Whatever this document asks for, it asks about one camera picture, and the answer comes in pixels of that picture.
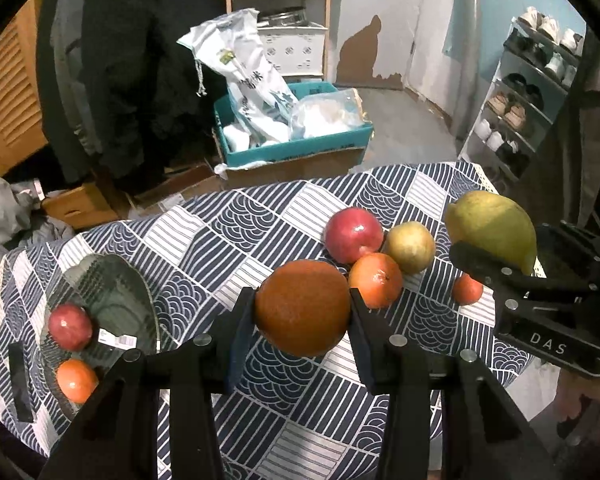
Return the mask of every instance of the wooden shutter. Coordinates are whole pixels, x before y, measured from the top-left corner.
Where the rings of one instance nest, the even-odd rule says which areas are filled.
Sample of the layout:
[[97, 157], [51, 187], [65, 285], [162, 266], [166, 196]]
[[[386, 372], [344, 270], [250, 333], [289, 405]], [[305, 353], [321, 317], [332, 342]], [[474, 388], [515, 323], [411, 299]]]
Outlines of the wooden shutter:
[[0, 174], [46, 145], [36, 83], [36, 9], [22, 6], [0, 35]]

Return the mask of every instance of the blue and white tablecloth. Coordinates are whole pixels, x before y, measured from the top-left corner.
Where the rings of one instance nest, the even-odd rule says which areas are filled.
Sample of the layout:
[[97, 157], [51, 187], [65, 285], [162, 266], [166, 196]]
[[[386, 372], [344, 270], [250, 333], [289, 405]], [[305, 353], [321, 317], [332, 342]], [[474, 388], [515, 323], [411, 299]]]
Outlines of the blue and white tablecloth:
[[[494, 306], [450, 298], [459, 271], [448, 260], [445, 207], [472, 189], [495, 191], [481, 168], [457, 161], [386, 166], [365, 173], [206, 194], [158, 217], [96, 227], [68, 242], [6, 255], [0, 265], [0, 420], [48, 454], [69, 421], [45, 383], [40, 333], [47, 298], [61, 273], [90, 253], [126, 258], [145, 278], [160, 320], [163, 349], [204, 332], [232, 308], [243, 286], [257, 287], [291, 260], [330, 261], [320, 243], [327, 220], [347, 206], [374, 213], [387, 230], [417, 220], [436, 239], [434, 263], [405, 279], [400, 298], [378, 311], [395, 333], [442, 353], [473, 348], [503, 384], [529, 355], [493, 338]], [[8, 371], [9, 343], [22, 341], [30, 367], [33, 424], [17, 421]], [[352, 479], [374, 467], [388, 398], [372, 397], [356, 371], [347, 337], [321, 358], [296, 358], [254, 338], [237, 391], [214, 398], [227, 478]], [[432, 437], [441, 432], [431, 394]], [[169, 396], [161, 395], [158, 471], [171, 478]]]

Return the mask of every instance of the white storage box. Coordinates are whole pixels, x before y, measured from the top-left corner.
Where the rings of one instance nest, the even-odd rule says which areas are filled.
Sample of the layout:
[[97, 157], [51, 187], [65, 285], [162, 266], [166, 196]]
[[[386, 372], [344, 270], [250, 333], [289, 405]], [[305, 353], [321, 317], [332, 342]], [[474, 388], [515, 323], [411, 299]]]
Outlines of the white storage box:
[[264, 53], [283, 76], [321, 76], [324, 35], [317, 23], [307, 27], [258, 27]]

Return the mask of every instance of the pipe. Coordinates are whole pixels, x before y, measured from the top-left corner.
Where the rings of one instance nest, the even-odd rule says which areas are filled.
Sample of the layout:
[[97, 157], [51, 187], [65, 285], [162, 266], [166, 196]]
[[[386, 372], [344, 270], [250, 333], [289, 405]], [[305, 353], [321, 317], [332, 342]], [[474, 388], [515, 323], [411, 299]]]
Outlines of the pipe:
[[480, 56], [480, 0], [461, 0], [467, 18], [466, 34], [462, 41], [462, 68], [458, 100], [451, 121], [451, 134], [464, 140], [469, 133], [469, 114], [472, 112], [478, 81], [478, 57]]

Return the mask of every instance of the blue wall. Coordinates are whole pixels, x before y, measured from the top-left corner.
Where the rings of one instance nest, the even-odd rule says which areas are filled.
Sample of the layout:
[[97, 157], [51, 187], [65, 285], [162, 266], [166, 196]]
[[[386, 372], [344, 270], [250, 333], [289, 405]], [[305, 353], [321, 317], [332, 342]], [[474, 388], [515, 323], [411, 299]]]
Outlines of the blue wall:
[[[571, 28], [579, 34], [585, 33], [586, 24], [567, 0], [480, 0], [482, 11], [482, 35], [478, 72], [484, 79], [491, 80], [502, 55], [502, 43], [507, 39], [512, 16], [519, 16], [528, 6], [558, 20], [560, 30]], [[454, 0], [451, 21], [446, 34], [444, 53], [461, 60], [464, 16], [459, 0]]]

